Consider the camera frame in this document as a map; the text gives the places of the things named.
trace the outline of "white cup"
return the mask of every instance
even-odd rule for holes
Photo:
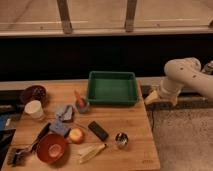
[[[24,112],[30,115],[33,119],[36,120],[44,119],[44,111],[42,109],[41,102],[38,100],[33,100],[27,103],[24,108]]]

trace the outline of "apple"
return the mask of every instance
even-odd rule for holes
[[[70,140],[75,144],[81,144],[84,141],[84,132],[80,128],[73,128],[69,133]]]

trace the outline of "green tray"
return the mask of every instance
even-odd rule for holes
[[[87,100],[90,104],[134,105],[138,102],[135,74],[132,72],[90,72]]]

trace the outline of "blue cloth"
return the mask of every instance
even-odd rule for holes
[[[8,118],[8,115],[0,115],[0,131],[4,130]]]

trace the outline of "brown bowl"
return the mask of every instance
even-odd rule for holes
[[[21,92],[20,100],[26,105],[32,100],[39,100],[42,104],[46,100],[46,89],[41,85],[33,85]]]
[[[48,134],[39,142],[37,156],[42,162],[52,164],[63,156],[66,148],[67,143],[63,136]]]

